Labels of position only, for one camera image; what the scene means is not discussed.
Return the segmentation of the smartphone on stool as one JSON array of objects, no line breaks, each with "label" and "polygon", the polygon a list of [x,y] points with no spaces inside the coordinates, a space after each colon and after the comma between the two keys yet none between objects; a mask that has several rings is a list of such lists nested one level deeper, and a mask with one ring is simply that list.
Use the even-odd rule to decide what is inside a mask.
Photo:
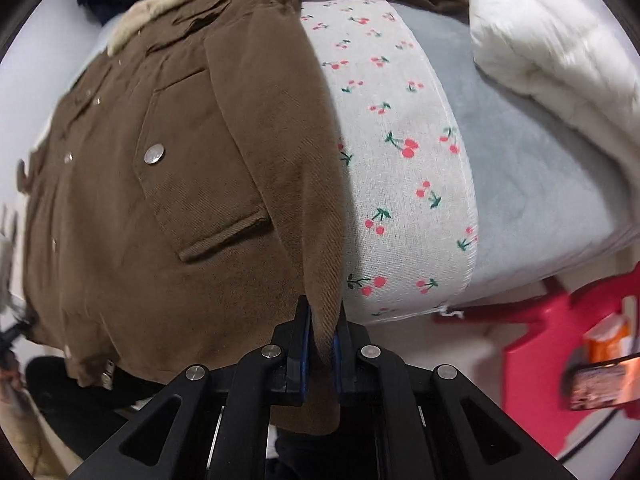
[{"label": "smartphone on stool", "polygon": [[638,400],[638,353],[578,368],[570,380],[568,406],[574,411],[612,408]]}]

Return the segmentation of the cherry print white sheet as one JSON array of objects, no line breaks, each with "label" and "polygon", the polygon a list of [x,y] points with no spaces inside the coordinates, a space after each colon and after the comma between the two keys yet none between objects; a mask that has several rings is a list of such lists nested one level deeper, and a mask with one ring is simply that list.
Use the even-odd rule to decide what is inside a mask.
[{"label": "cherry print white sheet", "polygon": [[346,192],[343,302],[360,324],[445,310],[472,278],[471,165],[444,88],[386,0],[305,0]]}]

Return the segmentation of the red plastic stool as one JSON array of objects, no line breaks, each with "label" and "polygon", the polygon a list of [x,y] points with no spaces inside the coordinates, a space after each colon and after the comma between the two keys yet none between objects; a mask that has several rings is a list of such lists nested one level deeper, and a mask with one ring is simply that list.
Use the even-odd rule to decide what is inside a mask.
[{"label": "red plastic stool", "polygon": [[639,296],[639,270],[601,278],[568,292],[557,278],[544,280],[542,296],[508,304],[467,308],[462,318],[438,324],[524,324],[526,333],[502,350],[503,411],[553,455],[587,416],[568,408],[563,392],[570,357],[582,336],[607,315],[623,311],[623,299]]}]

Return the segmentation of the light grey bed blanket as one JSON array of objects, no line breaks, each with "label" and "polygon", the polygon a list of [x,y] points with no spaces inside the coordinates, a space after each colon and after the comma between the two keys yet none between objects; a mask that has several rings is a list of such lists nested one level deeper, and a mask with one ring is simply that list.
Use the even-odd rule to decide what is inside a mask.
[{"label": "light grey bed blanket", "polygon": [[475,65],[468,20],[397,3],[444,88],[468,154],[480,240],[471,302],[532,284],[639,238],[612,159]]}]

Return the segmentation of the orange box on stool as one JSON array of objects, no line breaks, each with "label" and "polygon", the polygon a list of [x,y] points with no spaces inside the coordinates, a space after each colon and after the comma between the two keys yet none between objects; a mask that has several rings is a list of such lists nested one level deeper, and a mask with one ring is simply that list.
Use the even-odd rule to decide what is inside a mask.
[{"label": "orange box on stool", "polygon": [[638,298],[626,296],[622,310],[607,315],[582,337],[587,362],[596,364],[630,356],[636,351],[639,315]]}]

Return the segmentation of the white quilted folded blanket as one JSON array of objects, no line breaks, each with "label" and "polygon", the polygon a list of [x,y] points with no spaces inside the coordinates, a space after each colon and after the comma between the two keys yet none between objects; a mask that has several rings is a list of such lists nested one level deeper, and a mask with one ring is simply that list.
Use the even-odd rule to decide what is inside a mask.
[{"label": "white quilted folded blanket", "polygon": [[612,157],[639,192],[639,58],[600,0],[470,0],[476,65]]}]

